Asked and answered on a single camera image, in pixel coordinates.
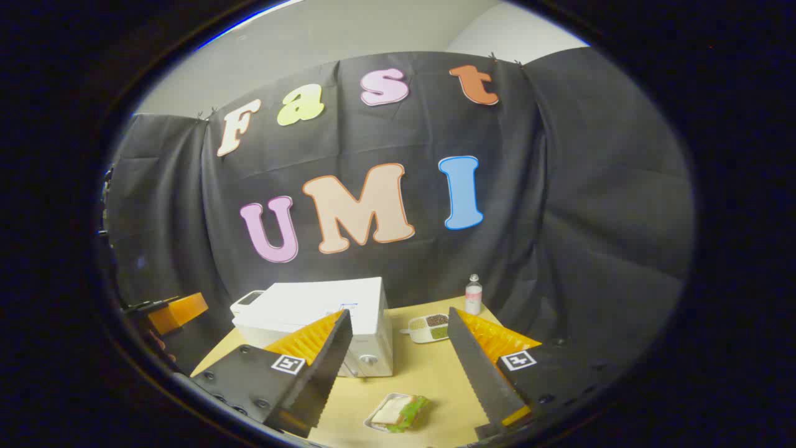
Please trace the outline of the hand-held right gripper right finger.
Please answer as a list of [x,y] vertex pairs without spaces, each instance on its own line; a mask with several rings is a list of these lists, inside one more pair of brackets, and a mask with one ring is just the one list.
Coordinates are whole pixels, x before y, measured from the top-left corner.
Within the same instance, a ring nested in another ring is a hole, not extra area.
[[542,344],[450,308],[447,332],[485,412],[480,439],[534,439],[579,411],[615,378],[577,347]]

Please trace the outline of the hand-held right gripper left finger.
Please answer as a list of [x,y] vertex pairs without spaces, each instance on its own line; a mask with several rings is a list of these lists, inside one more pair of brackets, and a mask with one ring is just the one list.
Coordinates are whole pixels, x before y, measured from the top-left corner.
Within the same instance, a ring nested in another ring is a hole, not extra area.
[[339,310],[267,348],[241,344],[192,380],[250,420],[308,437],[320,421],[352,337],[350,312]]

